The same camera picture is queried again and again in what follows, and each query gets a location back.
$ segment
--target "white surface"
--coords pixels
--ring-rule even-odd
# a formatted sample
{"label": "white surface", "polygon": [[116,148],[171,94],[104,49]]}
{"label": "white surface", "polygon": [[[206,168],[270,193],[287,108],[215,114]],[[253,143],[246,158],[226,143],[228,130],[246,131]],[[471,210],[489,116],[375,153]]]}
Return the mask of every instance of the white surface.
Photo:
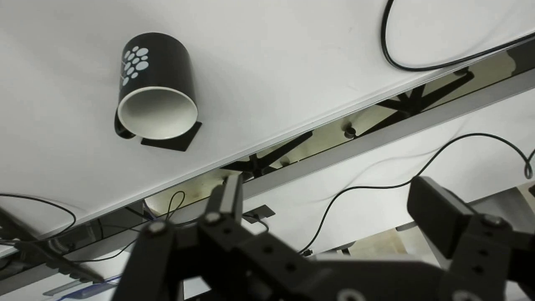
{"label": "white surface", "polygon": [[[535,73],[517,79],[517,83],[522,81],[527,83],[524,86],[534,89],[404,140],[392,135],[394,143],[387,146],[338,165],[328,165],[318,173],[288,181],[248,200],[245,211],[268,205],[277,213],[277,216],[267,220],[273,235],[302,250],[317,233],[328,203],[338,191],[348,186],[407,183],[454,138],[469,133],[491,133],[512,141],[529,155],[535,150]],[[427,116],[415,119],[427,125]],[[466,201],[476,201],[529,183],[524,178],[524,163],[519,155],[484,138],[454,145],[427,170],[425,176],[434,178]],[[252,183],[250,195],[258,186],[258,183]],[[409,188],[347,193],[332,208],[313,252],[322,253],[410,223],[407,195]]]}
{"label": "white surface", "polygon": [[[435,43],[414,39],[414,31],[449,36],[440,46],[457,49],[442,53],[457,56],[484,48],[491,33],[496,39],[489,43],[502,43],[535,29],[535,21],[517,24],[534,16],[535,4],[527,0],[450,0],[450,11],[434,14],[420,12],[422,4],[442,7],[442,0],[399,2],[404,16],[395,14],[390,43],[404,59],[435,59],[427,56],[437,54]],[[437,78],[405,74],[385,63],[379,44],[384,6],[385,0],[2,2],[0,191],[56,200],[88,222]],[[476,28],[471,44],[469,28]],[[186,155],[141,148],[113,130],[121,51],[150,31],[175,36],[193,59],[205,128]],[[39,233],[69,223],[46,206],[19,200],[2,206]]]}
{"label": "white surface", "polygon": [[198,106],[186,94],[168,88],[131,93],[118,108],[123,126],[146,140],[173,140],[198,123]]}

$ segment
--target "cup rim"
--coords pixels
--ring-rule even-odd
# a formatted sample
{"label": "cup rim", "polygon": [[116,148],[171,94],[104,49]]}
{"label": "cup rim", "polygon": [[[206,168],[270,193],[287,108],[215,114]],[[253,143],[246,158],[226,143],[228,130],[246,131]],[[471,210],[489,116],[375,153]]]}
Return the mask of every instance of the cup rim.
{"label": "cup rim", "polygon": [[119,108],[118,108],[118,118],[121,121],[121,125],[129,131],[133,133],[134,136],[139,136],[136,131],[133,131],[126,123],[124,123],[124,118],[123,118],[123,109],[124,106],[138,94],[143,94],[143,93],[150,93],[150,91],[166,91],[166,93],[173,93],[173,94],[178,94],[180,98],[183,98],[185,101],[188,101],[193,108],[193,114],[195,114],[195,123],[185,130],[183,133],[176,133],[173,136],[153,136],[153,138],[146,138],[146,136],[141,136],[145,140],[153,140],[153,141],[168,141],[168,140],[175,140],[175,138],[180,138],[183,135],[186,135],[188,131],[191,131],[196,123],[198,123],[198,118],[200,118],[200,109],[198,109],[198,104],[185,93],[178,91],[178,89],[171,89],[171,88],[165,88],[165,86],[148,86],[148,88],[141,88],[141,89],[136,89],[133,91],[131,94],[124,96],[119,103]]}

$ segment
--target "black and white cup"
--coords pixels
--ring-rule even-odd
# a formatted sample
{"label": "black and white cup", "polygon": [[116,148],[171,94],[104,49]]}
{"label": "black and white cup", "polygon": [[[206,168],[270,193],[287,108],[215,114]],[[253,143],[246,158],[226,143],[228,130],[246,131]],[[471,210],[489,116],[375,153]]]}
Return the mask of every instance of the black and white cup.
{"label": "black and white cup", "polygon": [[186,48],[165,34],[134,38],[123,53],[118,118],[133,135],[166,141],[198,121]]}

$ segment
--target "white table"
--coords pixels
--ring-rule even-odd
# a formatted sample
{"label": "white table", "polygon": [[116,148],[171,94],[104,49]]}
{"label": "white table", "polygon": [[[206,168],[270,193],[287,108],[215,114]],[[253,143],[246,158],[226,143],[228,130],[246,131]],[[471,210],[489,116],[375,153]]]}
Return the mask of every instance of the white table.
{"label": "white table", "polygon": [[[268,205],[277,213],[267,220],[272,233],[302,250],[338,191],[405,183],[454,138],[491,133],[531,155],[534,106],[535,71],[253,181],[245,190],[245,211]],[[511,148],[482,138],[454,145],[424,176],[469,203],[529,183],[524,163]],[[333,206],[313,250],[322,253],[410,223],[409,190],[347,193]]]}
{"label": "white table", "polygon": [[[390,41],[409,64],[449,61],[535,29],[527,0],[399,2]],[[390,68],[379,44],[384,6],[7,0],[0,191],[54,200],[84,223],[452,73]],[[150,31],[173,34],[193,58],[205,128],[186,155],[113,131],[123,46]],[[46,206],[2,206],[41,235],[69,223]]]}

